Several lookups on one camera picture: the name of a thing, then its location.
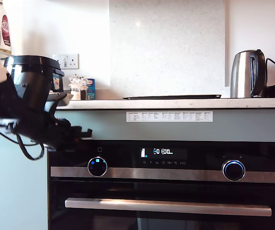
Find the label sticker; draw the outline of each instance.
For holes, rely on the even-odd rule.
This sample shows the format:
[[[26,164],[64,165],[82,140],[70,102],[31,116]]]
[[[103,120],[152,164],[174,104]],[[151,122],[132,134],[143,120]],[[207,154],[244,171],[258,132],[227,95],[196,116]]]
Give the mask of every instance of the label sticker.
[[[127,112],[127,122],[213,122],[213,111]]]
[[[59,90],[60,89],[60,78],[57,74],[53,73],[53,84],[55,85],[55,90]]]
[[[11,46],[9,23],[8,23],[8,18],[6,15],[4,15],[2,17],[1,31],[2,31],[2,37],[3,37],[4,44],[6,46]]]

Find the blue illuminated knob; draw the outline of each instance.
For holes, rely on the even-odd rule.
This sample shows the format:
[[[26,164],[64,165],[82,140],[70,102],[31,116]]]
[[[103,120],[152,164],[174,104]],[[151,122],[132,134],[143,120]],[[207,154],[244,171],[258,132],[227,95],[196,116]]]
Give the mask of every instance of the blue illuminated knob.
[[[242,162],[237,160],[227,161],[223,164],[223,174],[231,181],[239,181],[245,175],[245,167]]]
[[[88,170],[93,176],[103,176],[108,169],[107,162],[101,157],[95,157],[89,161]]]

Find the black cooking pot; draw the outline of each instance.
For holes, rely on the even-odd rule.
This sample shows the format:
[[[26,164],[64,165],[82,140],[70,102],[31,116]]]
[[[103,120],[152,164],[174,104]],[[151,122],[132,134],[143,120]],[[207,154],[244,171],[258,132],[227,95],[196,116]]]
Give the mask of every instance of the black cooking pot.
[[[7,57],[4,66],[11,74],[18,95],[30,108],[44,109],[49,91],[63,92],[64,72],[56,60],[41,56]]]

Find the power socket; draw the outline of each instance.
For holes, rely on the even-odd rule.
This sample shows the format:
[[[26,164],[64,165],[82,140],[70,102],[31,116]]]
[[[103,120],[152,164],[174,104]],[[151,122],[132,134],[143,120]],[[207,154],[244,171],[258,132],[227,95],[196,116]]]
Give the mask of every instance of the power socket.
[[[52,58],[59,62],[61,69],[79,69],[79,54],[54,54]]]

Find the countertop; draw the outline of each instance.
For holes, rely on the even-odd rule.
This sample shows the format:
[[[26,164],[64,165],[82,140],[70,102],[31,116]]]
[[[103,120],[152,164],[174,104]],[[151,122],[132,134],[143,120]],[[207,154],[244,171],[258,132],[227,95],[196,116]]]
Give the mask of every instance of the countertop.
[[[100,109],[275,109],[275,98],[70,101],[69,105],[57,108],[57,110]]]

